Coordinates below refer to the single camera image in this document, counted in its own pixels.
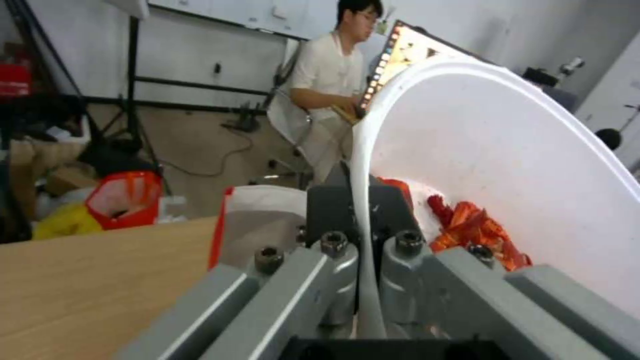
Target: yellow bag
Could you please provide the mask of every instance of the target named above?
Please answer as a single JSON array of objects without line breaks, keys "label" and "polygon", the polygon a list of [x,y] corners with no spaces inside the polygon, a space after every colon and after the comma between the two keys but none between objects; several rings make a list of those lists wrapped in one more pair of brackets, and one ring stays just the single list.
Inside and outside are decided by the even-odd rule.
[{"label": "yellow bag", "polygon": [[62,206],[36,225],[33,231],[33,240],[47,240],[101,231],[103,231],[102,226],[89,214],[86,206],[80,202]]}]

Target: cable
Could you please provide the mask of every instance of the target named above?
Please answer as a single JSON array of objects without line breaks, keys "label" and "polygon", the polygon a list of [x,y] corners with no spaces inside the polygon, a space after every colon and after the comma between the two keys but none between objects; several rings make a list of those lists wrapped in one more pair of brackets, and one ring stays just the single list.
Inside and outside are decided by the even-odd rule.
[{"label": "cable", "polygon": [[245,145],[244,147],[240,148],[240,149],[236,149],[236,150],[232,150],[228,153],[226,153],[224,156],[222,156],[222,164],[220,165],[220,169],[212,174],[203,174],[203,173],[198,173],[198,172],[194,172],[194,171],[190,171],[190,170],[186,170],[185,168],[182,168],[176,164],[173,164],[169,161],[166,160],[159,160],[160,163],[168,165],[172,168],[174,168],[175,170],[178,170],[179,172],[182,172],[183,174],[187,174],[189,176],[193,176],[193,177],[206,177],[206,178],[212,178],[212,177],[218,177],[222,174],[225,173],[225,168],[227,167],[227,160],[229,159],[229,157],[233,154],[240,154],[242,152],[246,152],[246,151],[250,151],[253,148],[253,140],[251,140],[251,138],[249,136],[246,136],[244,134],[238,133],[237,131],[233,131],[231,129],[226,128],[230,133],[236,135],[236,136],[240,136],[241,138],[245,139],[247,141],[247,145]]}]

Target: wooden tabletop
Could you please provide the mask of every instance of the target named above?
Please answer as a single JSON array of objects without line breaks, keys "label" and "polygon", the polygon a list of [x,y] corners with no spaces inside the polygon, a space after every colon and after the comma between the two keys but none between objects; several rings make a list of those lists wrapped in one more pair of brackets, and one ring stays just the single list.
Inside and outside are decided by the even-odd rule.
[{"label": "wooden tabletop", "polygon": [[0,245],[0,359],[103,359],[207,271],[215,218]]}]

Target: person's hand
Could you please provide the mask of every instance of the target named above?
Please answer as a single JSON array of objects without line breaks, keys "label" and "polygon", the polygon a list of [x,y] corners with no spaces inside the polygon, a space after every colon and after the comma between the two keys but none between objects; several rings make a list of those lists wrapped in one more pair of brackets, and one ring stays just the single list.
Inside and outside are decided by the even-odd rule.
[{"label": "person's hand", "polygon": [[350,117],[356,117],[356,104],[354,103],[352,97],[336,96],[334,105],[339,107]]}]

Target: white wall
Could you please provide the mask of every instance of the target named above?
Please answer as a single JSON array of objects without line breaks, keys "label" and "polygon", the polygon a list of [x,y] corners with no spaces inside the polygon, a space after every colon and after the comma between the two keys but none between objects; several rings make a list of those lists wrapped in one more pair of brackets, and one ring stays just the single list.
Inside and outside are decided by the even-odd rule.
[{"label": "white wall", "polygon": [[638,0],[589,0],[543,67],[556,73],[574,57],[584,58],[586,66],[562,85],[582,102],[640,30],[639,16]]},{"label": "white wall", "polygon": [[[129,19],[124,13],[99,0],[28,3],[85,95],[126,94]],[[272,35],[152,10],[140,24],[137,71],[140,76],[266,91],[284,44]],[[216,62],[223,69],[215,78]],[[136,84],[136,98],[233,107],[262,99],[146,83]]]},{"label": "white wall", "polygon": [[[398,4],[399,1],[385,1]],[[404,0],[396,17],[515,72],[552,53],[587,0]]]},{"label": "white wall", "polygon": [[[640,104],[640,33],[589,94],[576,117],[593,131],[620,129],[634,114],[626,104]],[[640,160],[640,117],[623,133],[616,154],[627,167]]]},{"label": "white wall", "polygon": [[[541,67],[573,29],[590,1],[602,0],[394,0],[394,16],[476,52],[515,72]],[[127,18],[99,0],[29,0],[86,95],[124,93]],[[318,6],[320,0],[312,2]],[[334,0],[325,2],[327,28]],[[141,25],[138,73],[161,78],[269,90],[282,61],[283,39],[245,29],[152,10]],[[220,61],[223,73],[212,76]],[[237,106],[251,97],[227,92],[138,84],[139,99]]]}]

